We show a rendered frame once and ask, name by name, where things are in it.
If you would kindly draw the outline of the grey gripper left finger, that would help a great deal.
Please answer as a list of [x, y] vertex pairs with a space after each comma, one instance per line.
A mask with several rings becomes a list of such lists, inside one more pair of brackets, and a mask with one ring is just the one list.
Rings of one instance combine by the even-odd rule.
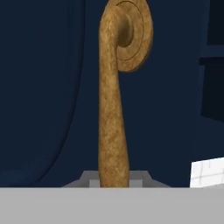
[[95, 188], [100, 186], [98, 171], [84, 171], [80, 178], [67, 184], [66, 187]]

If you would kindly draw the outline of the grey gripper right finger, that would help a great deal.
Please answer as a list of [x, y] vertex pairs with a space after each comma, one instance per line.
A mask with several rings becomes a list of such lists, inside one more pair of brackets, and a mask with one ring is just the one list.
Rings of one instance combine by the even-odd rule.
[[161, 183], [151, 177], [147, 171], [130, 171], [129, 186], [132, 188], [164, 188], [166, 184]]

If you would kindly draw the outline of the brass cabinet door handle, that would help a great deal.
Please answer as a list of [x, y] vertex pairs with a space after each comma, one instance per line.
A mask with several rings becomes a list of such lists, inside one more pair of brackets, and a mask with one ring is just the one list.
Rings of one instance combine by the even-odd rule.
[[108, 0], [99, 27], [100, 186], [130, 185], [120, 72], [133, 72], [147, 59], [153, 41], [153, 21], [146, 0]]

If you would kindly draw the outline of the navy blue cabinet door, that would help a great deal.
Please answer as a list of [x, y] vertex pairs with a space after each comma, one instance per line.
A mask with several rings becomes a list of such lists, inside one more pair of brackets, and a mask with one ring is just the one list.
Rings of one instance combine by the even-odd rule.
[[[0, 0], [0, 187], [64, 186], [97, 166], [98, 27], [108, 0]], [[147, 0], [150, 56], [119, 76], [132, 170], [173, 187], [224, 157], [201, 115], [203, 0]]]

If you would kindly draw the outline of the navy blue cabinet run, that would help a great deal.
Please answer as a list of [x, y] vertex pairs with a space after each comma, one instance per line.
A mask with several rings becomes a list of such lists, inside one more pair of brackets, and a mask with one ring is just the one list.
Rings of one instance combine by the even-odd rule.
[[224, 0], [203, 0], [201, 115], [224, 123]]

